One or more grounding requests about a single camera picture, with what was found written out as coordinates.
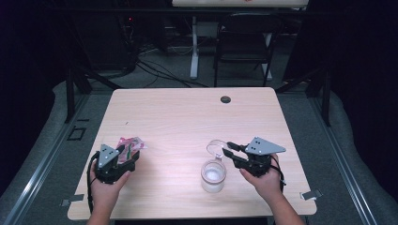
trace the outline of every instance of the transparent cup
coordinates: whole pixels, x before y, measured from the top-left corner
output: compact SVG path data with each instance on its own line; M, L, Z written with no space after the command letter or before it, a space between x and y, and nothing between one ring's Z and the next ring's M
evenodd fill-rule
M207 151L215 158L202 166L202 188L210 193L217 193L224 187L226 168L222 163L222 147L225 142L214 140L207 146Z

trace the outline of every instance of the black fabric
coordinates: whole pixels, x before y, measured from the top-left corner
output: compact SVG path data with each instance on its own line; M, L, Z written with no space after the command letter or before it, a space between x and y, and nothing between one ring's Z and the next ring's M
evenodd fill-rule
M381 187L398 200L398 7L391 0L360 2L310 1L309 11L345 12L360 7L359 15L364 16L358 26L344 32L344 17L306 19L284 78L319 68L340 47L333 41L339 35L348 37L345 49L333 59L331 88L344 104L362 160Z
M54 104L52 87L32 55L9 26L1 25L1 30L0 195L21 168Z
M398 201L398 7L375 4L333 71L357 150L379 184Z
M53 87L64 64L32 1L0 7L0 194L18 172L54 105Z

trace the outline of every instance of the black cable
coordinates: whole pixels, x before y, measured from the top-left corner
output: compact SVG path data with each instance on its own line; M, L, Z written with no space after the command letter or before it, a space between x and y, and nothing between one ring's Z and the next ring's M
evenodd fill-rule
M176 76L173 75L173 74L167 74L167 73L164 73L164 72L162 72L162 71L158 71L158 70L155 69L154 67L150 66L148 63L143 62L143 61L141 61L141 60L139 61L139 63L143 64L143 65L146 66L147 68L150 68L150 69L152 69L152 70L154 70L154 71L157 71L157 72L159 72L159 73L161 73L161 74L163 74L163 75L165 75L165 76L171 78L170 80L174 80L174 81L180 82L180 83L182 83L183 85L185 85L185 86L187 86L187 87L190 87L185 81L180 80L178 77L176 77Z
M273 157L273 156L270 156L272 159L274 159L275 160L275 162L276 162L276 164L278 165L278 167L275 167L275 166L272 166L272 165L270 165L270 167L272 168L272 169L274 169L274 170L276 170L277 172L279 172L279 175L281 176L281 181L280 181L280 185L281 185L281 192L283 192L283 187L286 185L286 183L285 183L285 181L284 181L284 175L283 175L283 172L282 172L282 170L281 170L281 166L279 165L279 162L278 162L278 160L275 158L275 157Z
M90 159L90 162L88 163L87 167L87 199L88 199L88 208L90 208L90 214L93 213L93 196L91 195L91 184L96 180L97 178L94 178L91 180L90 172L91 172L91 166L93 164L93 161L98 158L100 155L100 152L97 152L94 154L94 156Z
M153 69L153 70L155 70L155 71L157 71L157 72L159 72L159 73L161 73L161 74L163 74L163 75L165 75L165 76L167 76L167 77L171 77L172 79L169 79L169 80L175 80L175 81L177 81L177 82L183 83L184 85L186 85L186 86L188 86L188 87L190 87L190 86L188 85L188 83L189 83L189 84L198 85L198 86L202 86L202 87L208 87L208 86L206 86L206 85L204 85L204 84L201 84L201 83L199 83L199 82L191 82L191 81L186 81L186 80L180 79L180 78L178 78L176 75L174 75L171 71L167 70L165 67L163 67L162 65L157 64L157 63L155 63L155 62L148 61L148 60L144 60L144 61L139 60L139 63L142 63L142 64L145 65L146 67L148 67L148 68L150 68L150 69ZM157 70L156 68L150 66L148 63L157 65L158 67L161 67L161 68L163 68L164 70L166 70L168 73L159 71L159 70Z

